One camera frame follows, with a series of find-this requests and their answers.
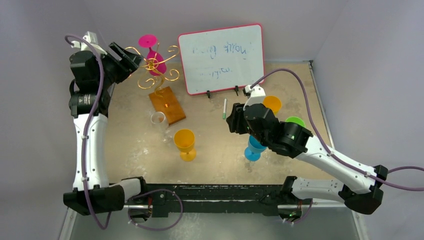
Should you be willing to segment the pink plastic wine glass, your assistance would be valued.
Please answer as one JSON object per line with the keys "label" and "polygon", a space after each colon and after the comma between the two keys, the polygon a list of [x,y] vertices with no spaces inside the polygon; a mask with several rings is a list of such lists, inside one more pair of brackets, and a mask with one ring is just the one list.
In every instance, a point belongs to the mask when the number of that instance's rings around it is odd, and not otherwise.
{"label": "pink plastic wine glass", "polygon": [[149,50],[146,57],[146,67],[152,76],[159,76],[167,71],[166,64],[163,62],[164,58],[157,50],[153,50],[153,47],[159,47],[158,39],[153,34],[145,34],[138,40],[138,44],[142,48]]}

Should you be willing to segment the yellow plastic wine glass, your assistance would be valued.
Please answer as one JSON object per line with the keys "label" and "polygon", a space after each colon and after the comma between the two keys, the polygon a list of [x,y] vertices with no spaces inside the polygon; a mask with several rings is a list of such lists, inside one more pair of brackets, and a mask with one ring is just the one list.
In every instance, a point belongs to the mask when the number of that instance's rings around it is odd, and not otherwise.
{"label": "yellow plastic wine glass", "polygon": [[178,130],[174,137],[174,144],[179,150],[180,158],[185,162],[193,161],[196,158],[195,135],[190,129]]}

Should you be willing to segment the gold wire wine glass rack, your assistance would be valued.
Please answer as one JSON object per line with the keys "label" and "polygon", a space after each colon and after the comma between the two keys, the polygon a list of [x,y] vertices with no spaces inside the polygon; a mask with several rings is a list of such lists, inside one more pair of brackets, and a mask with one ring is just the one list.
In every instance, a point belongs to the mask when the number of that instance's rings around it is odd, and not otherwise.
{"label": "gold wire wine glass rack", "polygon": [[[153,48],[153,50],[159,52],[159,46],[158,48]],[[176,45],[171,45],[167,48],[167,51],[171,53],[171,56],[164,59],[163,63],[165,63],[165,65],[169,60],[180,54],[180,48]],[[155,111],[163,112],[166,115],[169,125],[173,125],[185,119],[186,115],[176,95],[169,86],[164,86],[166,82],[177,81],[180,78],[180,72],[175,68],[167,68],[165,73],[153,76],[149,73],[147,68],[146,57],[143,58],[143,62],[139,67],[143,73],[137,80],[137,86],[143,90],[152,90],[152,92],[148,94],[148,97],[153,108]]]}

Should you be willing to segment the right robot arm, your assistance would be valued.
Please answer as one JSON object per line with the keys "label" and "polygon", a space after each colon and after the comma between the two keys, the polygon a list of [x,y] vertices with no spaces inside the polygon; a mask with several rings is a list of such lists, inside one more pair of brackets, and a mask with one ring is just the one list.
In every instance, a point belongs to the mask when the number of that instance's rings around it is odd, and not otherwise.
{"label": "right robot arm", "polygon": [[260,146],[277,155],[303,161],[333,176],[330,180],[287,177],[280,191],[284,202],[330,200],[365,215],[374,213],[382,204],[384,192],[375,178],[386,180],[386,167],[368,166],[335,151],[305,127],[279,121],[262,103],[233,104],[226,122],[231,133],[249,134]]}

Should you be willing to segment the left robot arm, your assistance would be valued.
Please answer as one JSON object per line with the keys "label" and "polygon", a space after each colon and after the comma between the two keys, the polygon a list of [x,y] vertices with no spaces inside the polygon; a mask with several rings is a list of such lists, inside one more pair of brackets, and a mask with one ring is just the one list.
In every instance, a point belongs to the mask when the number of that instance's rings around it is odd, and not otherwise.
{"label": "left robot arm", "polygon": [[77,139],[77,167],[72,191],[63,194],[63,203],[87,216],[120,211],[131,199],[138,205],[146,203],[149,191],[142,177],[131,177],[110,184],[104,162],[104,135],[108,124],[111,91],[126,80],[143,61],[143,56],[129,52],[112,42],[109,47],[120,57],[101,53],[100,69],[91,50],[80,50],[70,56],[74,79],[69,86],[69,109]]}

